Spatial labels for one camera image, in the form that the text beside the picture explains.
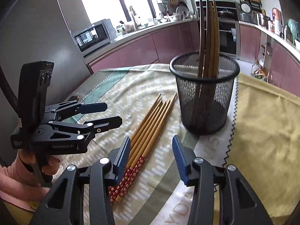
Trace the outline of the pink left sleeve forearm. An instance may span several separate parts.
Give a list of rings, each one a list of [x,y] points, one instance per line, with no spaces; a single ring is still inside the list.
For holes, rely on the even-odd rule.
[[[31,165],[17,155],[12,165],[1,167],[1,198],[17,208],[34,212],[34,205],[39,205],[48,187],[42,187],[32,171]]]

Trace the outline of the left hand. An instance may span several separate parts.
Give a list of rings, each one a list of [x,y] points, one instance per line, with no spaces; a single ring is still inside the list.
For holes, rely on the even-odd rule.
[[[34,173],[37,181],[44,187],[52,186],[53,175],[59,170],[61,160],[51,155],[37,154],[29,149],[18,151],[24,166]]]

